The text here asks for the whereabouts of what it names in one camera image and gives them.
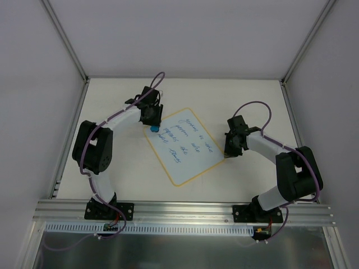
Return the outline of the blue whiteboard eraser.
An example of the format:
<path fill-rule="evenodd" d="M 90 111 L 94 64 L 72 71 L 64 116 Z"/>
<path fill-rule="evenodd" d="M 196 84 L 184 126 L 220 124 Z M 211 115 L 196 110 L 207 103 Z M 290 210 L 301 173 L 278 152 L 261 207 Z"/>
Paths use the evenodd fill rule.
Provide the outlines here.
<path fill-rule="evenodd" d="M 159 132 L 159 127 L 158 126 L 151 126 L 150 131 L 157 133 L 157 132 Z"/>

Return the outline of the yellow framed whiteboard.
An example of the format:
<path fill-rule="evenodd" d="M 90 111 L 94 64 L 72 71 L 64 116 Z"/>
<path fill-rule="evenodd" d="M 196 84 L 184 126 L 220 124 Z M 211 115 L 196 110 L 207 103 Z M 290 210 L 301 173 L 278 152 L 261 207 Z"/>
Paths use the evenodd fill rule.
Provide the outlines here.
<path fill-rule="evenodd" d="M 162 119 L 159 131 L 144 135 L 175 187 L 203 175 L 224 161 L 224 152 L 190 108 Z"/>

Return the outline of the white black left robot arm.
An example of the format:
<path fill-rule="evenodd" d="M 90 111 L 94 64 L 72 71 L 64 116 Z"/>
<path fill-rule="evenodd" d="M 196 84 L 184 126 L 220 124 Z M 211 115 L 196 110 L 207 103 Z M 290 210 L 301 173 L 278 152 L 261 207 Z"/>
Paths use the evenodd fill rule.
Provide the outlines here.
<path fill-rule="evenodd" d="M 108 168 L 112 161 L 115 135 L 135 123 L 158 132 L 162 120 L 162 104 L 130 105 L 100 123 L 88 120 L 80 124 L 72 151 L 80 173 L 89 179 L 92 198 L 86 205 L 86 220 L 133 219 L 134 204 L 120 203 L 109 179 Z"/>

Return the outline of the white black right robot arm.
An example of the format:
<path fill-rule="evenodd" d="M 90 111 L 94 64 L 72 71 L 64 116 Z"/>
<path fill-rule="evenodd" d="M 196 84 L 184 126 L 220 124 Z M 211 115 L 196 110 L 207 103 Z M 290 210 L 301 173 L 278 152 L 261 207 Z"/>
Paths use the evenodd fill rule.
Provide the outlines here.
<path fill-rule="evenodd" d="M 279 209 L 296 201 L 312 202 L 323 188 L 312 150 L 303 146 L 291 148 L 269 137 L 259 128 L 237 128 L 225 134 L 224 157 L 238 157 L 251 150 L 275 165 L 277 183 L 255 196 L 242 208 L 233 206 L 235 222 L 281 223 Z"/>

